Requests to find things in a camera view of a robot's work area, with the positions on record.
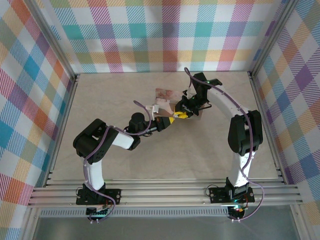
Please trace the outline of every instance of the black mounting bracket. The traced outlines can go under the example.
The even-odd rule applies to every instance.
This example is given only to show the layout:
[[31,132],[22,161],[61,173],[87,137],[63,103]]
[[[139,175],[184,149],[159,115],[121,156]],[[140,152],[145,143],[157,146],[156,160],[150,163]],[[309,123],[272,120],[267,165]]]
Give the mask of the black mounting bracket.
[[249,182],[247,182],[245,185],[242,185],[242,186],[233,186],[233,184],[230,182],[228,177],[225,179],[224,189],[226,192],[228,192],[230,199],[234,199],[244,195],[245,193],[248,192],[248,188],[249,188]]
[[[196,73],[194,77],[201,82],[205,82],[214,86],[222,85],[222,83],[216,78],[212,80],[207,80],[203,72]],[[204,104],[209,102],[207,93],[208,90],[211,89],[211,86],[201,84],[193,80],[192,78],[190,78],[190,80],[192,82],[196,94],[192,96],[190,99],[188,99],[187,90],[183,91],[184,95],[182,96],[181,100],[175,105],[175,112],[185,112],[188,118],[190,118],[193,115],[198,116],[199,111],[211,107],[211,105],[209,107],[202,107]]]
[[[260,144],[263,143],[262,132],[262,120],[259,111],[249,111],[247,113],[249,117],[252,136],[253,136],[253,151],[257,151]],[[244,115],[235,115],[231,118],[230,128],[228,134],[228,144],[231,150],[238,153],[240,156],[244,156],[250,152],[250,134],[249,128],[246,128],[248,122]]]
[[[90,125],[76,136],[73,141],[73,147],[76,150],[76,154],[80,157],[86,158],[90,153],[92,153],[102,141],[107,127],[106,123],[99,118],[90,123]],[[99,150],[88,159],[89,164],[97,163],[105,156],[118,133],[119,132],[112,127],[109,128]]]
[[101,211],[97,211],[96,208],[87,208],[85,211],[85,214],[87,216],[91,216],[91,220],[100,220],[102,219],[105,215],[107,215],[109,213],[109,208],[105,208]]
[[245,216],[245,211],[237,211],[233,206],[228,206],[229,219],[242,219]]
[[[75,204],[77,205],[112,205],[113,202],[110,199],[101,196],[94,191],[90,190],[85,184],[82,184],[81,189],[76,193],[77,199]],[[114,199],[115,204],[118,205],[121,199],[121,189],[116,188],[106,188],[104,184],[98,192],[107,195]]]
[[234,203],[244,204],[248,201],[248,203],[255,202],[255,196],[251,187],[248,187],[248,190],[243,195],[230,199],[230,195],[226,191],[224,187],[210,187],[209,189],[209,197],[210,203],[212,204],[225,204],[225,203]]

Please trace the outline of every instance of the plaid wallpaper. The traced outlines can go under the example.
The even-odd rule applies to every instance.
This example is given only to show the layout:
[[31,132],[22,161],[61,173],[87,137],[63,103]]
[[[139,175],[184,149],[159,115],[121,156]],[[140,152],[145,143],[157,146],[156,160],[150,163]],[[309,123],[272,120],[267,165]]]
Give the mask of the plaid wallpaper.
[[71,81],[22,0],[0,0],[0,240],[18,238]]
[[246,71],[281,0],[37,0],[77,73]]
[[320,0],[300,0],[256,79],[280,159],[320,239]]
[[259,45],[259,48],[254,55],[253,61],[252,61],[250,68],[249,68],[250,70],[252,70],[253,67],[256,65],[257,60],[260,57],[260,54],[261,54],[263,48],[265,47],[266,43],[268,42],[270,35],[274,31],[274,29],[276,27],[276,23],[278,22],[279,18],[281,17],[281,13],[284,10],[284,8],[288,2],[289,2],[289,0],[281,0],[281,3],[273,16],[273,19],[272,19],[267,31],[264,34],[264,37]]

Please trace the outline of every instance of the aluminum rail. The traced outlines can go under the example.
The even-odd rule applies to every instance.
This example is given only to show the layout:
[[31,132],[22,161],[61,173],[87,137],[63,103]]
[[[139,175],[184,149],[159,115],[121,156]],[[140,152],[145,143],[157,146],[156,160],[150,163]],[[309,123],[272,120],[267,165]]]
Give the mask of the aluminum rail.
[[[265,188],[263,205],[289,205],[302,202],[295,185],[286,185],[279,169],[278,178],[254,179]],[[46,187],[33,190],[29,207],[62,208],[81,207],[76,205],[76,190],[82,187],[83,180],[52,180],[52,172]],[[233,206],[234,203],[210,203],[205,195],[208,185],[225,185],[225,179],[146,179],[146,180],[107,180],[106,187],[121,189],[122,207],[197,207],[197,206]],[[262,197],[259,187],[252,185],[256,206]]]
[[77,74],[74,72],[71,64],[65,55],[63,49],[61,48],[55,34],[53,33],[51,27],[48,25],[41,9],[39,8],[38,4],[35,0],[24,0],[25,5],[28,7],[30,13],[32,14],[33,18],[35,19],[36,23],[39,25],[45,39],[49,43],[50,47],[56,54],[57,58],[61,62],[62,66],[64,67],[65,71],[69,74],[73,81],[76,80]]

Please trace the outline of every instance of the yellow object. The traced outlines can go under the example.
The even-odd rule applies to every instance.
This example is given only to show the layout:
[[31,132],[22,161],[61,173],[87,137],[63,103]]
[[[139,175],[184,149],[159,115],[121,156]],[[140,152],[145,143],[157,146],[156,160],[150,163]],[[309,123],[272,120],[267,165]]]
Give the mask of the yellow object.
[[179,118],[179,119],[187,119],[187,118],[188,118],[188,115],[187,115],[186,112],[184,112],[184,113],[182,113],[182,114],[179,114],[179,115],[178,115],[178,118]]
[[180,114],[183,114],[183,112],[182,111],[175,111],[174,112],[174,115],[180,115]]

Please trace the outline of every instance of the wire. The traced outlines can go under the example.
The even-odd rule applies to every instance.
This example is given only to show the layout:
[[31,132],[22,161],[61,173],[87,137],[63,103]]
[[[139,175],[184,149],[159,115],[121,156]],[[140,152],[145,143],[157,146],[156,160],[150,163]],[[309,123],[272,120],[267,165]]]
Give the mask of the wire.
[[258,204],[258,206],[256,207],[256,209],[250,213],[248,216],[245,216],[243,218],[241,218],[241,220],[245,220],[245,219],[248,219],[249,217],[251,217],[253,214],[255,214],[258,209],[260,208],[263,200],[264,200],[264,197],[265,197],[265,190],[264,188],[262,187],[262,185],[260,185],[259,183],[256,183],[256,182],[253,182],[251,181],[247,176],[246,174],[244,173],[244,170],[246,169],[246,167],[250,164],[251,160],[252,160],[252,153],[254,151],[254,137],[253,137],[253,131],[252,131],[252,126],[251,126],[251,122],[250,122],[250,119],[248,117],[248,115],[246,114],[246,112],[242,109],[242,107],[229,95],[227,94],[225,91],[223,91],[222,89],[210,84],[210,83],[207,83],[205,81],[200,81],[199,79],[195,78],[194,76],[191,75],[189,69],[187,67],[184,68],[184,71],[185,73],[193,80],[195,80],[196,82],[200,83],[200,84],[204,84],[204,85],[207,85],[207,86],[210,86],[212,87],[213,89],[217,90],[218,92],[220,92],[221,94],[225,95],[238,109],[239,111],[244,115],[247,123],[248,123],[248,127],[249,127],[249,136],[250,136],[250,152],[249,152],[249,157],[248,157],[248,160],[246,161],[245,165],[243,166],[243,168],[241,169],[241,174],[242,176],[251,184],[254,184],[254,185],[257,185],[261,188],[262,190],[262,197],[261,197],[261,201],[260,203]]
[[[123,130],[121,130],[121,129],[119,129],[119,128],[116,128],[116,127],[113,127],[113,126],[108,126],[108,127],[106,128],[106,130],[105,130],[105,132],[104,132],[104,134],[103,134],[103,136],[102,136],[102,139],[101,139],[101,141],[99,142],[98,146],[97,146],[88,156],[86,156],[85,159],[83,160],[83,175],[84,175],[84,179],[85,179],[85,185],[86,185],[91,191],[95,192],[96,194],[99,194],[100,196],[103,196],[103,197],[111,200],[112,203],[113,203],[112,209],[110,210],[110,212],[109,212],[107,215],[105,215],[103,218],[101,218],[100,220],[97,219],[97,220],[96,220],[97,223],[102,222],[102,221],[106,220],[106,219],[109,217],[109,215],[110,215],[110,214],[114,211],[114,209],[115,209],[116,201],[115,201],[112,197],[110,197],[110,196],[108,196],[108,195],[105,195],[105,194],[97,191],[97,190],[94,189],[94,187],[90,184],[90,182],[89,182],[89,176],[88,176],[88,167],[87,167],[88,164],[89,164],[89,163],[88,163],[88,159],[91,158],[91,157],[100,149],[100,147],[102,146],[102,144],[105,142],[105,139],[106,139],[106,137],[107,137],[107,134],[108,134],[108,131],[109,131],[110,128],[117,129],[118,131],[123,132],[123,133],[125,133],[125,134],[127,134],[127,135],[140,135],[140,134],[143,134],[143,133],[145,133],[146,131],[148,131],[148,129],[150,128],[150,125],[151,125],[151,115],[150,115],[150,113],[148,112],[148,110],[146,109],[146,107],[143,106],[140,102],[138,102],[138,101],[136,101],[136,100],[134,100],[133,102],[134,102],[136,105],[138,105],[139,107],[143,108],[143,109],[146,111],[146,113],[148,114],[148,116],[149,116],[149,125],[148,125],[148,127],[147,127],[144,131],[142,131],[142,132],[138,132],[138,133],[128,133],[128,132],[124,132]],[[91,219],[91,216],[89,216],[89,219],[90,219],[90,223],[93,223],[93,220]]]
[[199,108],[198,111],[201,111],[201,110],[204,110],[204,109],[209,109],[209,108],[212,107],[212,105],[211,105],[209,102],[207,102],[207,104],[208,104],[209,106]]
[[137,106],[143,108],[143,109],[146,111],[146,113],[148,114],[149,124],[148,124],[148,126],[146,127],[146,129],[143,130],[143,131],[141,131],[141,132],[137,132],[137,133],[129,133],[129,132],[126,132],[126,131],[118,128],[118,127],[115,127],[114,129],[118,130],[119,132],[125,133],[125,134],[127,134],[127,135],[131,135],[131,136],[142,135],[142,134],[146,133],[146,132],[149,130],[149,128],[150,128],[150,126],[151,126],[151,119],[152,119],[152,118],[151,118],[151,115],[150,115],[149,111],[147,110],[147,108],[146,108],[145,106],[143,106],[140,102],[138,102],[138,101],[136,101],[136,100],[134,100],[133,102],[134,102],[134,104],[136,104]]
[[75,190],[75,195],[77,195],[78,197],[80,197],[80,195],[79,195],[79,193],[78,193],[79,189],[83,189],[83,188],[82,188],[82,187],[78,187],[78,188]]
[[245,200],[246,200],[246,205],[245,205],[245,209],[247,209],[247,207],[248,207],[248,197],[247,197],[247,195],[244,195],[244,197],[245,197]]
[[207,187],[205,188],[205,190],[204,190],[204,194],[205,194],[207,197],[210,197],[210,195],[207,194],[207,190],[208,190],[208,188],[209,188],[210,186],[215,186],[216,188],[218,188],[218,186],[215,185],[215,184],[210,184],[209,186],[207,186]]

